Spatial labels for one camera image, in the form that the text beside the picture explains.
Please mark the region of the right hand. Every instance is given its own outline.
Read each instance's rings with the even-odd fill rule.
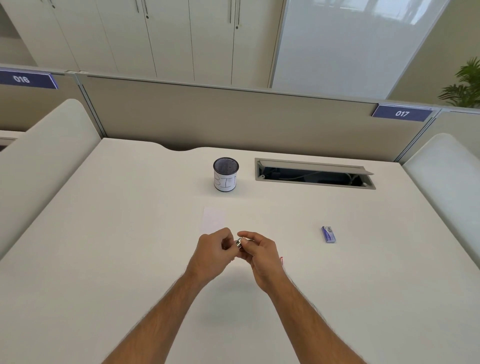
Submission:
[[[273,240],[250,231],[239,231],[237,235],[242,237],[240,242],[245,250],[237,257],[250,263],[255,281],[264,292],[268,294],[276,282],[288,279]]]

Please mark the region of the desk surface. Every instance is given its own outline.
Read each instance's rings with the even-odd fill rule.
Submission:
[[[223,156],[240,164],[230,193],[213,187]],[[363,165],[377,189],[255,181],[254,158]],[[274,239],[291,278],[367,362],[480,357],[480,271],[400,165],[103,139],[0,261],[0,362],[100,363],[184,271],[205,206],[226,209],[234,233]],[[193,303],[167,362],[245,361],[297,359],[237,259]]]

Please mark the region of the paper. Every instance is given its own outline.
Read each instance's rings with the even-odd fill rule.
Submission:
[[[226,213],[227,212],[224,208],[205,206],[202,225],[200,227],[200,234],[211,234],[212,232],[226,227]]]

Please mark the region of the forearm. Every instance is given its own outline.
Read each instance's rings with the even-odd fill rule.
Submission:
[[[204,287],[184,274],[108,356],[104,364],[161,364],[194,299]]]
[[[364,364],[286,275],[272,282],[267,293],[301,364]]]

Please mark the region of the left hand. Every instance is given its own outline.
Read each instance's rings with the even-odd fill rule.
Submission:
[[[204,234],[198,239],[197,248],[188,263],[185,273],[193,274],[206,285],[223,272],[239,252],[229,228],[212,234]]]

